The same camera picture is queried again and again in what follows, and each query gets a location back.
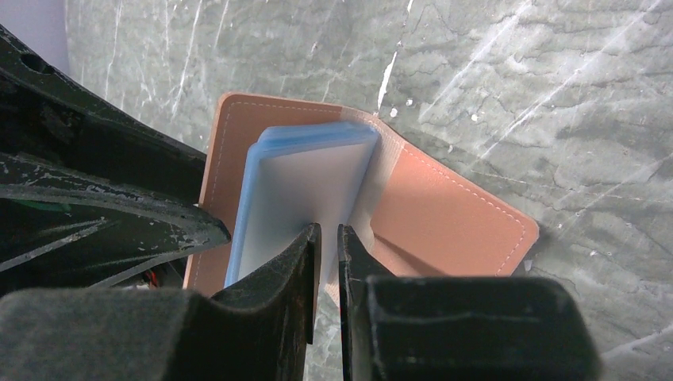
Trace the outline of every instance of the leather wallet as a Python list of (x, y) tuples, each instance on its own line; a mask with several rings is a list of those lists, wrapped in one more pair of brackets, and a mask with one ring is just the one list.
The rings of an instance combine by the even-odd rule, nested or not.
[[(219, 101), (199, 205), (235, 231), (248, 149), (272, 126), (365, 123), (381, 139), (348, 222), (396, 275), (511, 275), (538, 238), (536, 222), (438, 163), (377, 117), (344, 106), (229, 93)], [(231, 245), (190, 256), (183, 286), (221, 290)], [(337, 266), (325, 290), (338, 302)]]

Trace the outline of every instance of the grey marble surface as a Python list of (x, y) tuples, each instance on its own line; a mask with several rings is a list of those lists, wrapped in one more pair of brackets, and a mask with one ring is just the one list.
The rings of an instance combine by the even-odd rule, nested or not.
[[(673, 0), (67, 0), (74, 79), (205, 149), (229, 90), (379, 113), (534, 217), (606, 380), (673, 379)], [(340, 379), (321, 296), (306, 379)]]

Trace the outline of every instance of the card holder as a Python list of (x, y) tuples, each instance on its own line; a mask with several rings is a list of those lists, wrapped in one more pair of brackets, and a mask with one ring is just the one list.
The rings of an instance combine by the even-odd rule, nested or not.
[[(533, 219), (438, 163), (377, 117), (254, 94), (220, 99), (200, 207), (235, 236), (248, 150), (265, 130), (337, 121), (364, 123), (380, 135), (348, 224), (394, 274), (507, 276), (538, 238)], [(183, 286), (206, 295), (221, 290), (231, 250), (228, 244), (191, 256)], [(325, 289), (338, 301), (336, 265), (329, 270)]]
[(379, 139), (372, 127), (340, 121), (270, 127), (248, 150), (225, 287), (282, 252), (310, 223), (322, 234), (321, 284), (337, 257)]

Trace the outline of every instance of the stack of cards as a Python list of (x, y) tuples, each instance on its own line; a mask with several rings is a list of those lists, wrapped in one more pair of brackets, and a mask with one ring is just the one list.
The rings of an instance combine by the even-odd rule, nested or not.
[(270, 127), (248, 150), (225, 287), (321, 225), (321, 285), (337, 254), (379, 133), (365, 124)]

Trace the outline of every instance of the white stitching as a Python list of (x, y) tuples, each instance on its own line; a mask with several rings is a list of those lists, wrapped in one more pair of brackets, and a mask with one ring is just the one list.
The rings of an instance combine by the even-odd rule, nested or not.
[[(331, 111), (331, 110), (322, 110), (322, 109), (309, 109), (309, 108), (292, 107), (292, 106), (277, 106), (277, 105), (268, 105), (268, 104), (264, 104), (264, 103), (253, 103), (253, 102), (233, 102), (233, 103), (231, 103), (231, 104), (229, 105), (229, 107), (227, 107), (227, 114), (226, 114), (226, 116), (225, 116), (225, 125), (222, 127), (222, 136), (221, 136), (221, 138), (220, 138), (219, 145), (218, 145), (218, 147), (220, 148), (220, 152), (219, 152), (219, 155), (217, 155), (217, 165), (215, 166), (215, 179), (214, 179), (214, 181), (213, 181), (213, 190), (212, 190), (211, 193), (210, 193), (210, 201), (209, 201), (210, 204), (213, 203), (213, 199), (214, 199), (214, 197), (215, 197), (215, 193), (216, 193), (216, 190), (217, 190), (217, 177), (218, 177), (218, 175), (220, 174), (220, 162), (221, 162), (221, 160), (222, 160), (222, 151), (223, 151), (222, 148), (221, 148), (221, 146), (222, 146), (222, 142), (224, 141), (224, 139), (225, 139), (225, 135), (226, 135), (226, 132), (227, 132), (227, 125), (229, 124), (229, 115), (231, 114), (231, 109), (232, 109), (235, 105), (249, 105), (249, 106), (274, 107), (274, 108), (277, 108), (277, 109), (289, 109), (289, 110), (301, 110), (301, 111), (315, 111), (315, 112), (326, 113), (326, 114), (341, 114), (341, 111)], [(360, 117), (360, 116), (355, 116), (355, 119), (357, 119), (357, 120), (359, 120), (359, 121), (366, 121), (366, 122), (370, 123), (371, 125), (373, 125), (374, 127), (376, 127), (376, 124), (375, 124), (371, 119), (367, 119), (367, 118), (365, 118), (365, 117)], [(386, 137), (390, 137), (390, 133), (388, 133), (387, 131), (385, 131), (385, 130), (383, 130), (383, 129), (378, 129), (378, 130), (379, 130), (381, 133), (385, 134)], [(452, 179), (451, 177), (449, 177), (448, 175), (446, 175), (446, 173), (444, 173), (441, 169), (438, 170), (438, 169), (437, 169), (436, 167), (434, 167), (432, 164), (427, 163), (427, 162), (425, 162), (422, 158), (420, 158), (420, 157), (414, 155), (412, 152), (410, 152), (409, 150), (407, 150), (406, 147), (403, 147), (403, 146), (402, 146), (399, 142), (397, 142), (396, 140), (392, 140), (392, 141), (393, 141), (393, 143), (394, 143), (395, 145), (398, 146), (398, 148), (402, 148), (406, 153), (408, 153), (408, 154), (410, 154), (412, 157), (416, 158), (416, 160), (421, 161), (421, 163), (425, 164), (427, 167), (429, 167), (429, 168), (432, 169), (433, 171), (439, 173), (442, 177), (444, 177), (445, 179), (451, 181), (452, 183), (454, 183), (454, 184), (457, 185), (458, 187), (461, 187), (463, 190), (472, 193), (475, 197), (477, 197), (477, 198), (479, 198), (480, 200), (484, 201), (487, 205), (492, 206), (492, 207), (494, 207), (496, 210), (499, 210), (499, 211), (503, 212), (505, 215), (507, 215), (508, 217), (510, 217), (510, 218), (512, 218), (513, 220), (515, 220), (515, 221), (521, 226), (521, 237), (519, 238), (519, 241), (518, 241), (517, 244), (514, 246), (514, 248), (513, 248), (512, 251), (510, 252), (510, 254), (509, 254), (509, 255), (505, 258), (505, 260), (502, 262), (502, 264), (500, 265), (500, 268), (495, 272), (495, 275), (498, 276), (498, 275), (500, 274), (500, 272), (502, 271), (502, 269), (505, 267), (505, 264), (507, 264), (507, 262), (510, 260), (510, 258), (512, 257), (512, 255), (514, 254), (514, 252), (517, 251), (517, 248), (518, 248), (519, 246), (521, 246), (521, 242), (523, 242), (524, 237), (525, 237), (525, 234), (526, 234), (526, 228), (525, 228), (525, 225), (524, 225), (521, 221), (519, 221), (516, 217), (514, 217), (512, 214), (507, 213), (506, 211), (504, 211), (503, 209), (501, 209), (499, 206), (496, 206), (496, 205), (494, 205), (492, 202), (486, 200), (484, 197), (479, 196), (477, 193), (475, 193), (475, 192), (474, 192), (473, 190), (471, 190), (471, 189), (468, 189), (468, 188), (465, 187), (463, 184), (459, 184), (459, 183), (457, 183), (454, 179)], [(198, 283), (197, 283), (197, 281), (198, 281), (198, 270), (199, 270), (199, 268), (201, 268), (201, 258), (202, 258), (202, 256), (203, 256), (203, 254), (198, 254), (198, 261), (197, 261), (197, 264), (196, 264), (196, 274), (194, 274), (194, 287), (196, 287), (197, 284), (198, 284)]]

